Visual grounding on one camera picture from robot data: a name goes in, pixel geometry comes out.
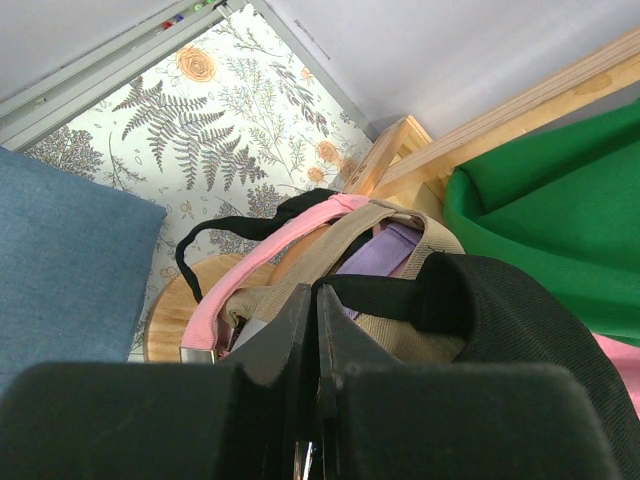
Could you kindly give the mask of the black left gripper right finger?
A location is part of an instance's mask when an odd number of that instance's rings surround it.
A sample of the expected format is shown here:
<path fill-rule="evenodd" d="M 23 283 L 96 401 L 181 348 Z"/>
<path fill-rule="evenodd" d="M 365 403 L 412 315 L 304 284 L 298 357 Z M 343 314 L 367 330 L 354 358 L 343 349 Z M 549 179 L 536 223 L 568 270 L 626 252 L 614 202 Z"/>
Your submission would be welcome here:
<path fill-rule="evenodd" d="M 616 479 L 582 386 L 552 364 L 407 366 L 315 287 L 327 479 Z"/>

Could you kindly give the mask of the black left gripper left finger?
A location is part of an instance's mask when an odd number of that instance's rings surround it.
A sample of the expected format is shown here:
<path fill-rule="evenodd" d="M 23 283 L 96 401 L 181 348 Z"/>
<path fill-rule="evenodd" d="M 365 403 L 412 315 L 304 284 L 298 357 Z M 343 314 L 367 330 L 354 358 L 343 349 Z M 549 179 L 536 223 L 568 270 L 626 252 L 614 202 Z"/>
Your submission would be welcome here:
<path fill-rule="evenodd" d="M 45 363 L 1 400 L 5 479 L 299 479 L 311 289 L 216 364 Z"/>

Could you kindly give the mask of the beige sport cap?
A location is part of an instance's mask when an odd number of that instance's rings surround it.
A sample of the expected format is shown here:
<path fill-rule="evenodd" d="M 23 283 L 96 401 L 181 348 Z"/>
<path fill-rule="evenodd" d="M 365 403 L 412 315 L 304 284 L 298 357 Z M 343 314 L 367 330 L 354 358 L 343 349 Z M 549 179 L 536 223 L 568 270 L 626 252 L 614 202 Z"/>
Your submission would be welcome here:
<path fill-rule="evenodd" d="M 225 303 L 219 318 L 239 328 L 243 320 L 271 322 L 300 283 L 311 284 L 335 274 L 340 266 L 373 237 L 383 221 L 395 221 L 423 230 L 422 239 L 398 278 L 414 280 L 426 258 L 433 253 L 464 252 L 454 234 L 426 214 L 388 202 L 372 201 L 340 218 L 293 261 L 274 284 L 241 288 Z M 445 334 L 420 333 L 407 323 L 359 313 L 353 322 L 386 351 L 405 363 L 447 363 L 459 354 L 464 341 Z"/>

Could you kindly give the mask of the pink cap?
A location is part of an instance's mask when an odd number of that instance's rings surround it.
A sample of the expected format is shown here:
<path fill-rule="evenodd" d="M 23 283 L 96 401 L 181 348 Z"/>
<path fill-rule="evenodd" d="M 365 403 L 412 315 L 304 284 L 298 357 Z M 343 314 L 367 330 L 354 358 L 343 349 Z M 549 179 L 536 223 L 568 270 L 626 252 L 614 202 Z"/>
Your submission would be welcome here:
<path fill-rule="evenodd" d="M 221 354 L 231 349 L 236 328 L 221 320 L 225 303 L 258 267 L 268 263 L 293 241 L 313 232 L 333 219 L 342 218 L 365 206 L 369 199 L 357 194 L 335 193 L 328 200 L 315 205 L 290 220 L 247 254 L 236 266 L 218 280 L 197 307 L 187 323 L 180 344 L 183 363 L 214 364 Z"/>

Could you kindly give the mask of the black sport cap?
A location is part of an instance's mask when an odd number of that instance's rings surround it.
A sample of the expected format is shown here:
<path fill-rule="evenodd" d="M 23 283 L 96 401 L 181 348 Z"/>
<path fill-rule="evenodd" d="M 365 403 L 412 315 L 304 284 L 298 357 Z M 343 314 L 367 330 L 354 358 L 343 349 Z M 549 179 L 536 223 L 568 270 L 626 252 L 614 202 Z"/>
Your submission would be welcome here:
<path fill-rule="evenodd" d="M 434 253 L 414 280 L 334 275 L 318 281 L 360 313 L 461 338 L 462 361 L 550 363 L 585 387 L 609 443 L 639 451 L 639 419 L 591 332 L 532 277 L 489 257 Z"/>

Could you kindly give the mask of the purple cap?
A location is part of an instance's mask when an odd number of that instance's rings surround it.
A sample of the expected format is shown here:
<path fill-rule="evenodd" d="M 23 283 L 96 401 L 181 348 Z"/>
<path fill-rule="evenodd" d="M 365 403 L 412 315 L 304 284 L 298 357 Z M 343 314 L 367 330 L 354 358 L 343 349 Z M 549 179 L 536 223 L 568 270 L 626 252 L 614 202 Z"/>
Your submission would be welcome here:
<path fill-rule="evenodd" d="M 398 277 L 414 252 L 424 231 L 395 221 L 383 221 L 375 227 L 373 237 L 353 253 L 335 272 L 338 276 Z M 337 285 L 341 301 L 345 301 L 351 319 L 364 311 L 370 303 L 380 303 L 386 281 L 348 279 Z"/>

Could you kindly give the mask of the black MLB cap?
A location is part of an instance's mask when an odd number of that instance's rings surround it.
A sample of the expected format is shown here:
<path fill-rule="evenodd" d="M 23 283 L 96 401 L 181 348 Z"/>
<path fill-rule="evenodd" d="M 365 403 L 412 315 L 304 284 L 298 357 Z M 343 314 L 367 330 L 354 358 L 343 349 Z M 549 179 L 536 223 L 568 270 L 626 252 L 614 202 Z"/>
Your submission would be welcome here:
<path fill-rule="evenodd" d="M 222 230 L 247 240 L 263 241 L 287 222 L 295 219 L 311 207 L 328 200 L 332 195 L 335 195 L 334 191 L 316 188 L 284 201 L 277 207 L 276 213 L 271 218 L 226 216 L 206 220 L 193 227 L 177 244 L 175 261 L 181 275 L 191 289 L 195 301 L 200 303 L 203 299 L 203 293 L 197 275 L 185 261 L 185 252 L 201 232 L 205 230 Z"/>

